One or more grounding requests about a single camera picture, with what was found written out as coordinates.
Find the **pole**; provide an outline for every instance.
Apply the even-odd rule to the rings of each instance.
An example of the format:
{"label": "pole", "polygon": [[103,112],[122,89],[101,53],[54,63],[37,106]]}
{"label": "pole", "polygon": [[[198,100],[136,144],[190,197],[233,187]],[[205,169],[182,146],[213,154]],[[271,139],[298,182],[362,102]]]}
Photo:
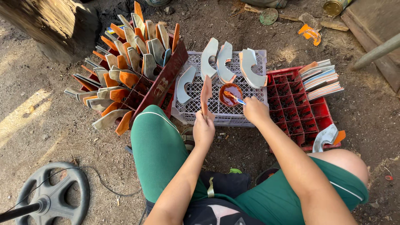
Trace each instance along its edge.
{"label": "pole", "polygon": [[367,54],[363,55],[360,59],[358,59],[354,63],[353,70],[359,70],[399,47],[400,47],[400,34],[392,37],[385,43],[381,44],[380,46],[372,49]]}
{"label": "pole", "polygon": [[39,209],[40,209],[40,204],[34,203],[34,204],[27,205],[27,206],[23,206],[18,209],[10,210],[6,213],[0,214],[0,223],[3,223],[5,221],[8,221],[8,220],[11,220],[11,219],[23,216],[23,215],[27,215],[29,213],[36,212]]}

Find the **plastic crate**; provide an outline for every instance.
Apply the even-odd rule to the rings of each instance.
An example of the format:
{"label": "plastic crate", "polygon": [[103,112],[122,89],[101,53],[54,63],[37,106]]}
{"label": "plastic crate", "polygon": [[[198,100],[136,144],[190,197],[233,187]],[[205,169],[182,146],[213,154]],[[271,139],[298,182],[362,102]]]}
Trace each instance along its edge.
{"label": "plastic crate", "polygon": [[[298,72],[303,67],[267,72],[268,104],[271,119],[304,151],[311,151],[317,134],[333,120],[325,98],[308,101]],[[339,146],[324,145],[324,149]]]}
{"label": "plastic crate", "polygon": [[[172,46],[174,36],[169,34],[169,38],[170,46]],[[122,43],[126,42],[126,40],[122,39],[121,37],[118,37],[118,40]],[[118,51],[115,51],[111,48],[109,48],[108,51],[115,56],[120,55]],[[171,117],[171,100],[173,99],[175,90],[173,83],[187,58],[188,53],[186,51],[185,44],[183,41],[179,40],[176,50],[172,53],[165,67],[157,65],[160,73],[155,81],[148,80],[145,76],[141,76],[138,84],[134,86],[126,100],[122,101],[123,106],[121,108],[135,110],[135,113],[130,120],[130,127],[132,127],[136,116],[151,104],[158,105],[168,118]],[[103,66],[107,70],[110,69],[108,67],[108,63],[104,60],[101,60],[99,65]],[[93,74],[90,74],[89,78],[99,82],[97,76]],[[81,90],[88,91],[84,86],[81,87]]]}
{"label": "plastic crate", "polygon": [[[267,51],[255,50],[255,52],[257,65],[254,66],[252,70],[258,75],[265,75]],[[267,103],[267,88],[252,88],[244,79],[242,72],[240,71],[238,53],[240,52],[233,52],[232,60],[229,64],[227,64],[227,68],[235,73],[237,76],[234,83],[241,88],[243,92],[243,98],[256,96],[260,101]],[[183,124],[193,125],[196,119],[196,112],[201,109],[200,94],[203,87],[203,80],[200,75],[200,64],[202,52],[189,51],[188,54],[189,59],[183,66],[175,82],[175,97],[172,102],[171,115],[177,118]],[[176,98],[176,87],[178,86],[179,78],[189,66],[194,66],[197,69],[193,84],[188,84],[186,86],[186,93],[192,98],[192,101],[190,101],[186,105],[182,105]],[[208,109],[216,116],[214,120],[215,126],[254,127],[254,125],[244,117],[243,107],[241,105],[227,107],[219,101],[218,94],[221,86],[222,83],[219,81],[218,78],[215,78],[215,80],[212,82],[212,97],[208,100]]]}

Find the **green shorts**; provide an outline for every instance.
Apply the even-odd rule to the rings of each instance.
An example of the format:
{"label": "green shorts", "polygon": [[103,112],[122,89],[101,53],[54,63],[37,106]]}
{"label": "green shorts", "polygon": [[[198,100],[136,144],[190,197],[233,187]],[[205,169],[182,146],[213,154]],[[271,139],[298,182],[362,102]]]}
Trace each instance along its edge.
{"label": "green shorts", "polygon": [[[188,153],[177,128],[158,106],[147,107],[133,124],[131,142],[136,170],[145,198],[155,203]],[[350,211],[359,203],[368,202],[367,188],[359,178],[333,164],[312,159]],[[265,224],[304,224],[300,200],[282,170],[234,199],[218,193],[215,197],[234,203]],[[199,179],[192,201],[204,198],[207,198],[207,189]]]}

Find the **red plastic crate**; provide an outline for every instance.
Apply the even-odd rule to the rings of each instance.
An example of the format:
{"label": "red plastic crate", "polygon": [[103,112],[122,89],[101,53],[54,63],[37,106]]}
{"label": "red plastic crate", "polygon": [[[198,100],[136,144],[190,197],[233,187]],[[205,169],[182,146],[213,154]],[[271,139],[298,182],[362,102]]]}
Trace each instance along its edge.
{"label": "red plastic crate", "polygon": [[[170,46],[172,46],[174,36],[170,34],[169,37]],[[126,42],[126,40],[121,37],[118,37],[118,40],[122,43]],[[109,48],[108,51],[115,56],[120,55],[118,51],[112,50],[111,48]],[[145,76],[141,76],[126,100],[122,101],[123,106],[121,108],[129,108],[135,111],[130,120],[130,127],[132,127],[136,116],[151,104],[159,106],[168,118],[171,117],[172,99],[175,90],[175,85],[172,84],[174,84],[181,67],[188,58],[189,55],[186,51],[185,44],[179,40],[175,51],[172,53],[165,67],[157,65],[156,72],[159,72],[159,75],[155,81],[148,80]],[[110,69],[108,63],[104,60],[101,60],[99,65],[107,70]],[[99,82],[96,75],[90,74],[89,78]],[[82,86],[81,90],[88,91],[84,86]]]}
{"label": "red plastic crate", "polygon": [[[325,98],[308,101],[299,76],[303,67],[267,72],[268,104],[274,123],[304,151],[312,151],[317,134],[333,120]],[[324,145],[324,149],[340,146],[341,143]]]}

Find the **white stripe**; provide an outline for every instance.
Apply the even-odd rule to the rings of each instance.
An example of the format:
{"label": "white stripe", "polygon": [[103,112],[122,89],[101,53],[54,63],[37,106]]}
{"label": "white stripe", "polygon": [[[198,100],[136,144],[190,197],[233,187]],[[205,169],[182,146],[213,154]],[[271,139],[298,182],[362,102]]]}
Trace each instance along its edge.
{"label": "white stripe", "polygon": [[143,114],[147,114],[147,113],[156,114],[156,115],[160,116],[161,118],[163,118],[167,123],[169,123],[169,124],[179,133],[178,129],[177,129],[174,125],[172,125],[172,123],[170,123],[170,122],[169,122],[167,119],[165,119],[162,115],[160,115],[160,114],[158,114],[158,113],[155,113],[155,112],[142,112],[142,113],[140,113],[139,115],[136,116],[135,120],[136,120],[139,116],[141,116],[141,115],[143,115]]}
{"label": "white stripe", "polygon": [[339,186],[339,185],[335,184],[335,183],[334,183],[334,182],[332,182],[332,181],[330,181],[330,183],[331,183],[331,184],[333,184],[333,185],[335,185],[335,186],[337,186],[337,187],[339,187],[339,188],[341,188],[341,189],[343,189],[343,190],[345,190],[345,191],[347,191],[347,192],[349,192],[350,194],[352,194],[352,195],[356,196],[357,198],[359,198],[359,199],[362,201],[362,198],[361,198],[360,196],[358,196],[358,195],[354,194],[353,192],[351,192],[351,191],[347,190],[346,188],[344,188],[344,187],[341,187],[341,186]]}

